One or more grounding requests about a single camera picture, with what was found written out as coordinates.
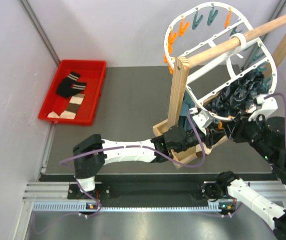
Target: wooden stand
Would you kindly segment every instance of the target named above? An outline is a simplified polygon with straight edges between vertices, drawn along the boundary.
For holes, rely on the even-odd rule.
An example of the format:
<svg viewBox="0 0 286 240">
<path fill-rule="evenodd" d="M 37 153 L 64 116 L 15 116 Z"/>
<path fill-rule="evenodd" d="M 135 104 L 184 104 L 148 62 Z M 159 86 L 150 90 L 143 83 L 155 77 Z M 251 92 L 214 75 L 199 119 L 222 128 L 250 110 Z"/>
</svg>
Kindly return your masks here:
<svg viewBox="0 0 286 240">
<path fill-rule="evenodd" d="M 286 14 L 273 21 L 270 21 L 266 24 L 263 24 L 257 28 L 254 28 L 244 33 L 244 36 L 246 38 L 246 41 L 248 42 L 276 28 L 279 28 L 285 24 L 286 24 Z M 283 37 L 281 43 L 286 45 L 286 34 Z M 238 46 L 240 46 L 239 39 L 236 37 L 233 37 L 226 42 L 223 42 L 215 47 L 212 47 L 199 54 L 196 54 L 188 59 L 185 57 L 175 58 L 172 87 L 171 87 L 171 96 L 170 96 L 169 110 L 168 110 L 168 119 L 153 126 L 153 132 L 156 136 L 162 135 L 164 132 L 168 131 L 170 127 L 178 124 L 178 118 L 179 118 L 179 114 L 180 114 L 182 103 L 183 103 L 185 87 L 186 87 L 187 77 L 188 77 L 190 68 L 195 67 L 216 56 L 219 56 L 229 50 L 235 49 Z M 286 55 L 286 48 L 278 47 L 278 49 L 282 50 L 282 53 L 281 53 L 282 56 Z M 223 137 L 216 145 L 212 146 L 211 149 L 208 149 L 205 147 L 205 153 L 209 154 L 214 147 L 223 143 L 226 140 L 227 138 Z M 190 161 L 194 160 L 195 158 L 199 157 L 199 154 L 198 154 L 199 152 L 201 152 L 200 146 L 197 145 L 195 147 L 189 148 L 187 151 L 180 152 L 180 153 L 176 153 L 172 151 L 172 154 L 176 161 L 187 164 Z"/>
</svg>

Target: white plastic frame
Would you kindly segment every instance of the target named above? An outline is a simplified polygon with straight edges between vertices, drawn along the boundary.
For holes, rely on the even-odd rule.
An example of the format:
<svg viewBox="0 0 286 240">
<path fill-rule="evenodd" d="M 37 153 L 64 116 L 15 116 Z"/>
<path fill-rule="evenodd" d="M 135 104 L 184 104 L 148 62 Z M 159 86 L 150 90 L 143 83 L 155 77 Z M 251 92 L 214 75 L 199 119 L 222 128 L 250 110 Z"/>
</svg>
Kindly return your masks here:
<svg viewBox="0 0 286 240">
<path fill-rule="evenodd" d="M 165 39 L 164 39 L 164 51 L 165 51 L 165 56 L 167 59 L 167 62 L 169 63 L 169 65 L 174 68 L 174 58 L 172 58 L 169 55 L 168 52 L 168 36 L 171 32 L 171 30 L 174 28 L 175 24 L 177 24 L 178 22 L 180 22 L 183 18 L 186 18 L 187 16 L 196 13 L 196 11 L 199 11 L 200 9 L 203 8 L 208 8 L 208 7 L 212 7 L 212 5 L 214 5 L 215 7 L 220 7 L 220 8 L 224 8 L 226 10 L 229 10 L 230 8 L 232 8 L 232 12 L 233 14 L 236 14 L 238 16 L 238 22 L 232 24 L 231 26 L 228 26 L 226 29 L 222 30 L 221 32 L 214 34 L 212 37 L 210 37 L 208 40 L 200 42 L 197 46 L 193 47 L 190 50 L 185 51 L 182 55 L 180 55 L 181 57 L 184 57 L 188 54 L 191 54 L 192 52 L 196 51 L 197 49 L 201 48 L 202 46 L 209 44 L 210 47 L 214 47 L 216 46 L 216 44 L 214 43 L 214 39 L 218 38 L 219 36 L 229 32 L 231 29 L 237 27 L 238 25 L 244 23 L 244 25 L 247 27 L 248 30 L 252 30 L 253 27 L 251 26 L 251 24 L 249 23 L 249 21 L 247 20 L 247 18 L 237 9 L 235 9 L 234 7 L 225 4 L 225 3 L 221 3 L 221 2 L 206 2 L 206 3 L 202 3 L 200 5 L 197 5 L 196 7 L 184 12 L 183 14 L 180 14 L 177 18 L 175 18 L 172 23 L 169 25 L 166 34 L 165 34 Z M 253 66 L 248 67 L 247 69 L 245 69 L 243 72 L 239 73 L 239 74 L 235 74 L 233 68 L 232 68 L 232 63 L 230 58 L 234 55 L 237 55 L 239 58 L 242 58 L 242 55 L 239 54 L 239 52 L 241 51 L 241 46 L 237 47 L 236 49 L 232 50 L 232 51 L 228 51 L 226 53 L 223 53 L 222 55 L 216 57 L 215 59 L 213 59 L 211 62 L 209 62 L 208 64 L 204 65 L 203 67 L 201 67 L 199 70 L 195 71 L 194 73 L 192 73 L 191 75 L 188 76 L 187 78 L 187 84 L 186 84 L 186 91 L 187 93 L 190 95 L 191 99 L 194 101 L 195 105 L 199 108 L 201 108 L 204 111 L 207 111 L 207 109 L 205 109 L 203 107 L 203 103 L 206 99 L 208 99 L 211 96 L 216 95 L 220 90 L 222 90 L 224 87 L 230 85 L 232 82 L 234 82 L 235 80 L 237 80 L 238 78 L 242 77 L 243 75 L 245 75 L 246 73 L 248 73 L 249 71 L 257 68 L 259 65 L 263 64 L 263 63 L 270 63 L 271 65 L 271 70 L 272 70 L 272 84 L 271 87 L 269 89 L 269 94 L 273 93 L 275 91 L 276 88 L 276 83 L 277 83 L 277 72 L 276 72 L 276 66 L 274 63 L 274 60 L 271 56 L 271 54 L 269 53 L 269 51 L 267 50 L 267 48 L 265 47 L 265 45 L 263 44 L 263 42 L 261 41 L 260 38 L 256 38 L 252 41 L 249 41 L 246 43 L 246 48 L 252 46 L 253 44 L 258 44 L 258 46 L 261 48 L 261 50 L 263 51 L 263 53 L 265 54 L 265 57 L 263 59 L 261 59 L 260 61 L 258 61 L 256 64 L 254 64 Z M 222 84 L 221 86 L 219 86 L 218 88 L 214 89 L 213 91 L 211 91 L 210 93 L 206 94 L 205 96 L 203 96 L 201 99 L 197 99 L 197 97 L 194 95 L 194 93 L 192 92 L 192 89 L 188 86 L 191 82 L 195 81 L 196 79 L 198 79 L 199 77 L 203 76 L 204 74 L 206 74 L 207 72 L 209 72 L 210 70 L 212 70 L 213 68 L 215 68 L 216 66 L 218 66 L 219 64 L 221 64 L 222 62 L 226 61 L 226 67 L 228 70 L 228 74 L 230 76 L 230 80 L 228 80 L 226 83 Z M 222 116 L 218 116 L 215 113 L 210 112 L 211 116 L 214 119 L 217 119 L 219 121 L 230 121 L 233 119 L 233 117 L 228 118 L 228 117 L 222 117 Z"/>
</svg>

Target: gray table surface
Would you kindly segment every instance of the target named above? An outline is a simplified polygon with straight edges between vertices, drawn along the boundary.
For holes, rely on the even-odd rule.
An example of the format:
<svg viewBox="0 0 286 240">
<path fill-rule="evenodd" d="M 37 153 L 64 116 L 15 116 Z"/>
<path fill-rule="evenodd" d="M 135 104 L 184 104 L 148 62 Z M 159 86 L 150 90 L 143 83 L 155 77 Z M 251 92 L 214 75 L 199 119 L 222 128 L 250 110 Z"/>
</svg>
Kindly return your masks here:
<svg viewBox="0 0 286 240">
<path fill-rule="evenodd" d="M 64 212 L 33 212 L 35 234 L 25 240 L 275 240 L 263 220 L 246 206 L 232 218 L 195 212 L 102 212 L 84 219 Z"/>
<path fill-rule="evenodd" d="M 72 149 L 92 134 L 112 141 L 141 141 L 154 137 L 152 127 L 167 119 L 171 75 L 166 66 L 108 68 L 102 96 L 92 126 L 57 125 L 46 174 L 72 174 L 59 165 Z M 218 66 L 190 86 L 202 97 L 228 80 L 226 66 Z M 268 173 L 269 165 L 246 143 L 227 141 L 216 147 L 199 168 L 176 167 L 171 162 L 149 164 L 118 162 L 104 166 L 100 174 Z"/>
</svg>

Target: red plastic bin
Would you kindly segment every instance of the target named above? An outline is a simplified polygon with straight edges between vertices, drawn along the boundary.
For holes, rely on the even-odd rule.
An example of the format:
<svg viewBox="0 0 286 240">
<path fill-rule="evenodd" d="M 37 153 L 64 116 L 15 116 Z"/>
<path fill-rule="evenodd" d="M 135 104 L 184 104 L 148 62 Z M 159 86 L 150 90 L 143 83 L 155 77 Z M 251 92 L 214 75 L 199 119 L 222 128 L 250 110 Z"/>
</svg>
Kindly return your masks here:
<svg viewBox="0 0 286 240">
<path fill-rule="evenodd" d="M 67 77 L 72 71 L 81 75 L 78 79 L 79 82 L 87 83 L 85 91 L 82 92 L 85 94 L 85 97 L 75 119 L 47 117 L 50 112 L 56 112 L 60 115 L 66 109 L 70 98 L 67 99 L 57 95 L 56 90 L 63 78 Z M 49 121 L 52 124 L 92 125 L 105 74 L 105 61 L 62 60 L 38 115 L 39 119 Z"/>
</svg>

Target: wooden base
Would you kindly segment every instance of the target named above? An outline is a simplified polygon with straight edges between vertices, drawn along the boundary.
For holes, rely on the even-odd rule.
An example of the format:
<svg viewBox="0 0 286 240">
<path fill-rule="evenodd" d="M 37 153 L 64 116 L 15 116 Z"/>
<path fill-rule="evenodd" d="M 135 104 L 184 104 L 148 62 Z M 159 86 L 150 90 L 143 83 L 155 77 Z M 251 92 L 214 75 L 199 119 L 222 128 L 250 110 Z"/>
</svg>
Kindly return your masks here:
<svg viewBox="0 0 286 240">
<path fill-rule="evenodd" d="M 153 133 L 155 134 L 155 136 L 161 136 L 163 133 L 165 133 L 166 131 L 168 131 L 168 128 L 167 128 L 167 119 L 154 125 L 153 126 Z M 214 146 L 212 146 L 212 148 L 207 148 L 205 145 L 204 145 L 204 148 L 205 148 L 205 153 L 206 155 L 210 154 L 212 149 L 218 145 L 220 145 L 221 143 L 225 142 L 227 140 L 227 137 L 224 136 L 220 141 L 218 141 L 217 144 L 215 144 Z M 179 152 L 179 153 L 176 153 L 172 150 L 172 154 L 173 154 L 173 158 L 174 160 L 178 161 L 178 162 L 181 162 L 183 164 L 187 164 L 191 161 L 193 161 L 194 159 L 197 158 L 197 155 L 196 153 L 200 153 L 201 155 L 201 147 L 200 145 L 197 145 L 197 146 L 194 146 L 194 147 L 191 147 L 189 148 L 188 150 L 186 151 L 182 151 L 182 152 Z M 180 167 L 182 167 L 181 165 L 178 165 L 176 163 L 174 163 L 175 167 L 177 169 L 179 169 Z"/>
</svg>

